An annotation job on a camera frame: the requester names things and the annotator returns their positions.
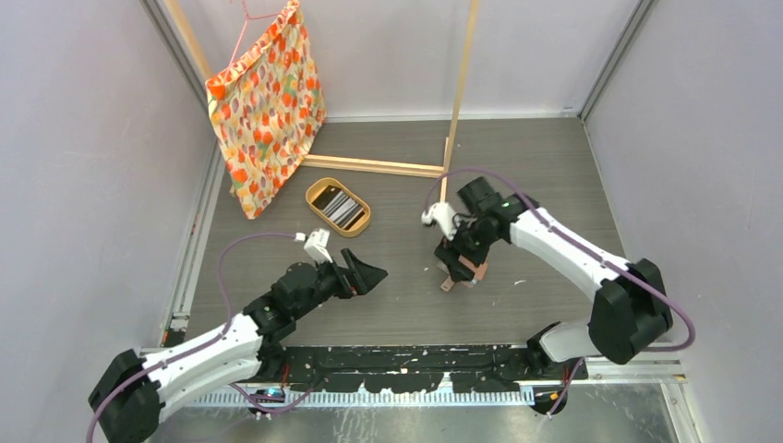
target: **gray wall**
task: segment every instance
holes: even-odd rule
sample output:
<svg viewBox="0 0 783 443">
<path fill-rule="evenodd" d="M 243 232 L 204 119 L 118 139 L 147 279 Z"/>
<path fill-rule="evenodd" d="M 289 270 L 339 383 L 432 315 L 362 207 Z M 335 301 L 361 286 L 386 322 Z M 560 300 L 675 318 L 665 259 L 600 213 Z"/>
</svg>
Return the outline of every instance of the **gray wall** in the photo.
<svg viewBox="0 0 783 443">
<path fill-rule="evenodd" d="M 244 23 L 239 0 L 180 0 L 220 71 Z M 284 0 L 248 2 L 256 16 Z M 470 0 L 301 0 L 329 117 L 451 115 Z M 465 114 L 575 114 L 636 0 L 483 0 Z M 247 27 L 244 51 L 273 18 Z"/>
<path fill-rule="evenodd" d="M 588 130 L 631 257 L 693 316 L 708 441 L 779 441 L 783 3 L 661 1 Z"/>
<path fill-rule="evenodd" d="M 83 441 L 160 333 L 214 135 L 139 2 L 12 2 L 0 41 L 0 440 Z"/>
</svg>

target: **wooden rod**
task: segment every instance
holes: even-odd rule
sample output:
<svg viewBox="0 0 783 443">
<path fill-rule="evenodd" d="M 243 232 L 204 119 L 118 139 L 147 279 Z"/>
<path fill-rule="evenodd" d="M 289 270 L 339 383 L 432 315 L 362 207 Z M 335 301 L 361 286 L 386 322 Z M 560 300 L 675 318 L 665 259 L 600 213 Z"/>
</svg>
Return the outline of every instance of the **wooden rod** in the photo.
<svg viewBox="0 0 783 443">
<path fill-rule="evenodd" d="M 352 159 L 348 157 L 332 157 L 328 155 L 308 154 L 303 166 L 330 169 L 345 169 L 366 173 L 411 175 L 414 177 L 438 177 L 443 174 L 443 167 L 433 164 L 414 164 L 401 162 L 383 162 L 380 160 Z"/>
<path fill-rule="evenodd" d="M 449 127 L 449 137 L 446 138 L 446 150 L 443 153 L 443 170 L 448 172 L 452 165 L 452 151 L 454 148 L 454 136 L 457 133 L 457 120 L 460 116 L 460 105 L 463 102 L 464 83 L 467 78 L 467 68 L 470 61 L 470 48 L 473 45 L 473 30 L 476 27 L 476 14 L 478 12 L 478 0 L 470 0 L 470 12 L 467 17 L 467 31 L 465 32 L 465 44 L 463 48 L 463 61 L 460 65 L 460 77 L 457 80 L 457 96 L 454 98 L 452 110 L 452 125 Z"/>
<path fill-rule="evenodd" d="M 179 5 L 179 0 L 163 0 L 163 5 L 168 9 L 172 20 L 176 26 L 176 30 L 182 37 L 182 43 L 185 44 L 187 51 L 190 53 L 190 58 L 193 63 L 196 64 L 196 69 L 201 74 L 201 81 L 207 81 L 212 77 L 212 69 L 210 68 L 207 57 L 204 55 L 204 51 L 201 49 L 199 40 L 196 38 L 196 34 L 193 33 L 193 29 L 190 27 L 190 22 L 187 21 L 185 11 Z"/>
</svg>

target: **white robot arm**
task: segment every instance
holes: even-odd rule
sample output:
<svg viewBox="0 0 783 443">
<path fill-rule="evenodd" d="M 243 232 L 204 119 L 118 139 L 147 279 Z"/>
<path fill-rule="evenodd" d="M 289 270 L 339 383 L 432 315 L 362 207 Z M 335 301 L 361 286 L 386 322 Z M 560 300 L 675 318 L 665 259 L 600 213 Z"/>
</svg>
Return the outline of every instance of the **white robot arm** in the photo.
<svg viewBox="0 0 783 443">
<path fill-rule="evenodd" d="M 532 367 L 599 354 L 622 365 L 671 328 L 667 306 L 606 266 L 612 263 L 628 270 L 663 293 L 660 271 L 649 260 L 630 263 L 592 245 L 531 200 L 544 223 L 517 196 L 502 198 L 483 177 L 460 189 L 458 195 L 470 214 L 460 214 L 449 203 L 440 202 L 430 206 L 421 220 L 427 226 L 437 224 L 443 231 L 435 255 L 453 281 L 473 279 L 473 271 L 460 257 L 478 267 L 487 259 L 489 247 L 502 239 L 542 258 L 593 304 L 590 318 L 549 325 L 528 341 Z M 579 246 L 555 234 L 553 228 Z"/>
<path fill-rule="evenodd" d="M 333 296 L 364 295 L 386 278 L 385 270 L 363 263 L 347 248 L 341 251 L 347 268 L 337 266 L 326 250 L 328 239 L 326 230 L 313 232 L 305 251 L 316 265 L 300 262 L 288 267 L 268 292 L 232 318 L 224 334 L 221 325 L 143 358 L 133 350 L 115 357 L 89 397 L 93 411 L 130 377 L 150 372 L 108 403 L 99 421 L 108 440 L 144 441 L 188 402 L 229 383 L 279 372 L 280 340 L 294 332 L 298 319 Z M 213 345 L 203 347 L 218 336 L 222 337 Z M 187 352 L 193 353 L 166 363 Z"/>
</svg>

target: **floral fabric bag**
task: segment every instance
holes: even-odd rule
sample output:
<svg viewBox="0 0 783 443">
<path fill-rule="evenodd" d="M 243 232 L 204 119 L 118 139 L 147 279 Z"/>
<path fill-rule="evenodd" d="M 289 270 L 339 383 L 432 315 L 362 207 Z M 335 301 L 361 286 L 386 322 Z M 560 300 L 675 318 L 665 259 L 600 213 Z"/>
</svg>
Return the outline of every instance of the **floral fabric bag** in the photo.
<svg viewBox="0 0 783 443">
<path fill-rule="evenodd" d="M 326 118 L 298 0 L 206 86 L 236 196 L 255 219 L 304 160 Z"/>
</svg>

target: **oval wooden tray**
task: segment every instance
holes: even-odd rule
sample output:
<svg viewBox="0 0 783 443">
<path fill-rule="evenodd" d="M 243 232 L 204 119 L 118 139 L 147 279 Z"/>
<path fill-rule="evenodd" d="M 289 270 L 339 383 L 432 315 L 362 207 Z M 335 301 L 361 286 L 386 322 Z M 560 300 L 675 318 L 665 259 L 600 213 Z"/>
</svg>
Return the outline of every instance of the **oval wooden tray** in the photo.
<svg viewBox="0 0 783 443">
<path fill-rule="evenodd" d="M 324 189 L 326 189 L 326 186 L 334 186 L 339 189 L 341 189 L 345 194 L 348 195 L 348 197 L 352 198 L 356 201 L 356 203 L 359 204 L 359 206 L 362 207 L 365 214 L 362 215 L 362 217 L 354 223 L 353 226 L 351 226 L 350 229 L 344 230 L 340 229 L 334 222 L 329 220 L 329 217 L 324 215 L 323 212 L 321 212 L 318 208 L 313 206 L 313 202 L 316 200 L 316 198 L 320 195 L 321 192 L 323 192 Z M 316 183 L 314 183 L 310 188 L 307 189 L 307 192 L 305 193 L 305 200 L 307 200 L 307 205 L 310 206 L 310 208 L 318 214 L 319 217 L 321 217 L 322 220 L 324 220 L 334 231 L 336 231 L 339 235 L 342 235 L 343 237 L 356 237 L 357 235 L 361 234 L 362 231 L 367 229 L 367 226 L 369 225 L 369 206 L 367 203 L 364 202 L 361 198 L 357 197 L 356 194 L 351 192 L 350 189 L 343 186 L 342 183 L 338 182 L 336 179 L 331 177 L 324 177 L 318 180 Z"/>
</svg>

